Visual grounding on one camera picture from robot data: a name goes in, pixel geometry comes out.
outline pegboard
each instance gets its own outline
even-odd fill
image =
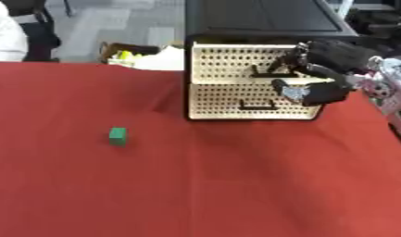
[[[320,106],[304,107],[278,96],[274,78],[252,78],[252,66],[265,72],[295,45],[195,44],[189,89],[190,119],[314,119]],[[330,81],[299,74],[292,86]]]
[[[252,65],[265,72],[295,45],[196,44],[192,52],[192,83],[250,83]],[[301,78],[309,77],[298,73]]]

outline white cloth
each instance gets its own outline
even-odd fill
[[[26,34],[0,2],[0,61],[22,61],[27,52]]]
[[[184,50],[167,46],[157,55],[136,60],[133,67],[144,70],[184,70]]]

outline red tablecloth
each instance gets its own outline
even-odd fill
[[[401,144],[360,94],[188,122],[178,72],[0,64],[0,237],[159,236],[401,237]]]

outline robotic hand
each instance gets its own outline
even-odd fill
[[[383,59],[364,47],[339,41],[299,44],[269,66],[268,72],[287,66],[291,71],[333,79],[289,86],[282,79],[272,81],[278,95],[302,106],[320,106],[344,101],[360,89],[369,97],[384,99],[401,89],[401,56]]]

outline green cube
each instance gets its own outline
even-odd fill
[[[127,129],[112,128],[109,133],[109,143],[113,145],[125,145],[127,142]]]

